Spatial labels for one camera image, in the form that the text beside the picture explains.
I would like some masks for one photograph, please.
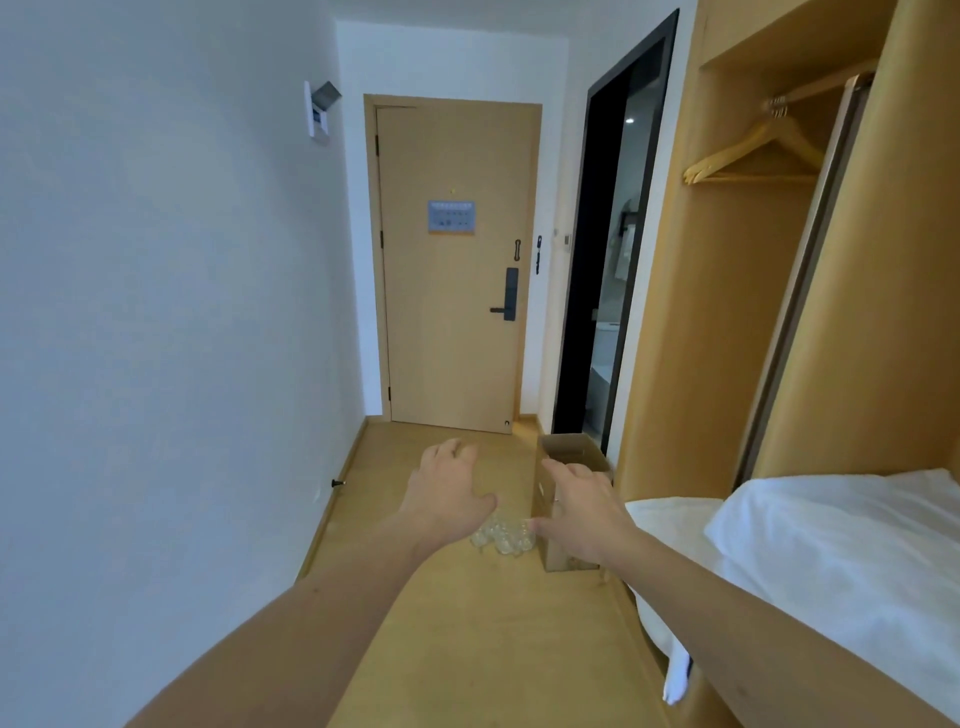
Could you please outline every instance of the clothes hanger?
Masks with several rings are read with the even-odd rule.
[[[684,182],[816,182],[817,174],[758,175],[721,172],[735,161],[743,159],[760,147],[777,142],[788,152],[799,157],[818,173],[824,165],[824,153],[811,144],[800,124],[786,115],[786,107],[770,111],[770,115],[757,123],[740,142],[710,155],[684,172]]]

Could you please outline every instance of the ceiling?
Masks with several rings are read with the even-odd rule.
[[[566,36],[589,0],[330,0],[342,20]]]

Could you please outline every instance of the wall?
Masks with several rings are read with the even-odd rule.
[[[595,0],[585,8],[573,38],[570,40],[570,58],[564,101],[564,130],[561,146],[560,179],[557,198],[557,217],[554,227],[559,231],[554,242],[556,255],[550,263],[550,285],[547,296],[547,321],[543,345],[543,369],[540,376],[540,421],[549,428],[553,422],[553,408],[557,397],[557,379],[563,337],[566,289],[569,281],[570,255],[562,250],[565,233],[573,230],[577,205],[577,186],[580,176],[581,148],[584,119],[587,112],[589,88],[626,56],[677,8],[680,21],[674,45],[666,100],[663,109],[657,160],[654,166],[650,200],[640,240],[640,260],[636,273],[636,287],[631,307],[627,341],[620,371],[620,386],[613,410],[613,424],[608,456],[617,462],[620,441],[626,419],[629,382],[633,380],[636,344],[654,245],[660,224],[660,210],[666,186],[670,151],[673,148],[680,99],[684,86],[686,60],[690,50],[696,0]]]
[[[364,94],[543,105],[534,239],[543,236],[540,275],[531,272],[520,412],[538,411],[547,271],[557,197],[566,40],[340,21],[344,123],[360,358],[367,413],[382,414],[373,283]]]
[[[360,425],[342,119],[303,111],[335,37],[313,0],[4,13],[0,722],[117,726],[293,583]]]

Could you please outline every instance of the wooden wardrobe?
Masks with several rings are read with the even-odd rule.
[[[727,497],[816,187],[685,184],[772,97],[878,59],[747,475],[960,475],[960,2],[701,0],[616,485]],[[790,106],[826,149],[843,88]],[[754,176],[798,175],[764,148]],[[702,676],[694,675],[694,686]],[[668,711],[727,724],[708,685]]]

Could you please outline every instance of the baseboard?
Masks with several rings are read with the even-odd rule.
[[[540,424],[540,416],[539,416],[539,415],[520,415],[519,417],[517,417],[517,419],[518,419],[519,421],[521,421],[521,422],[531,423],[532,425],[535,425],[535,426],[537,427],[537,434],[538,434],[538,435],[543,435],[543,434],[545,434],[545,433],[543,432],[543,425]]]
[[[347,479],[347,473],[353,465],[353,458],[356,456],[357,449],[360,447],[360,441],[363,440],[364,432],[367,431],[367,425],[371,422],[380,422],[382,420],[383,418],[381,417],[365,417],[363,422],[360,423],[360,429],[357,430],[357,436],[353,438],[353,445],[350,447],[350,452],[347,453],[347,459],[344,461],[344,467],[340,469],[340,474],[337,475],[337,480]],[[334,488],[333,493],[330,494],[330,500],[326,502],[324,515],[320,519],[320,525],[317,526],[317,532],[313,535],[313,541],[310,542],[310,548],[306,552],[306,558],[303,559],[303,566],[300,567],[300,573],[297,574],[297,581],[303,579],[313,568],[313,561],[317,558],[320,541],[324,538],[324,531],[326,531],[326,525],[330,522],[330,515],[333,513],[333,507],[337,502],[337,496],[340,495],[340,490],[340,488]]]

